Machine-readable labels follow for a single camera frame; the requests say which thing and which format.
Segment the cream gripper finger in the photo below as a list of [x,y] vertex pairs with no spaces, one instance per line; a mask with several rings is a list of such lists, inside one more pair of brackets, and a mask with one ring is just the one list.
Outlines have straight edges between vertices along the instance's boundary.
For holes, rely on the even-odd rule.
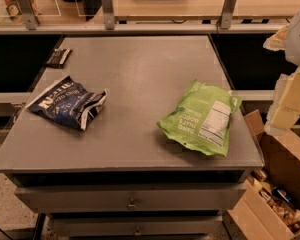
[[277,80],[264,130],[268,135],[282,135],[294,126],[299,118],[300,67],[291,75],[281,74]]
[[275,34],[266,39],[263,43],[263,47],[270,51],[284,51],[285,50],[285,40],[287,36],[288,25],[280,28]]

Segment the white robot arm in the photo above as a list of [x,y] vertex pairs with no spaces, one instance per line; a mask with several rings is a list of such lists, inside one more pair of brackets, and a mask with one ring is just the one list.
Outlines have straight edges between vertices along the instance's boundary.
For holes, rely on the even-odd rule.
[[300,11],[287,26],[267,38],[263,47],[271,51],[282,50],[285,59],[297,66],[291,75],[280,75],[266,117],[265,132],[279,136],[300,118]]

